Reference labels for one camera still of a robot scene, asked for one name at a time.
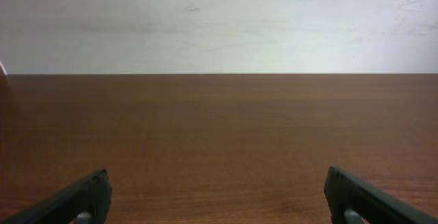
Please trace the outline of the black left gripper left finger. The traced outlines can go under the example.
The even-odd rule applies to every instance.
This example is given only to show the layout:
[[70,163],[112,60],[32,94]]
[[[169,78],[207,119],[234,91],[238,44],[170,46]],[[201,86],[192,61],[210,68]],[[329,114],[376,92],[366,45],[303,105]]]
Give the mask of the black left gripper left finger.
[[104,223],[110,209],[111,196],[112,187],[107,171],[100,169],[3,222]]

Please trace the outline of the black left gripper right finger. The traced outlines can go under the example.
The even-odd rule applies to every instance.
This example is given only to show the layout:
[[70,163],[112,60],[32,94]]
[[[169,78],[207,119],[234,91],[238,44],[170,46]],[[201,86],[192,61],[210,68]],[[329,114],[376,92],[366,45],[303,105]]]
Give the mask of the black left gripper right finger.
[[437,224],[435,217],[415,209],[336,166],[328,169],[324,194],[331,212],[332,224]]

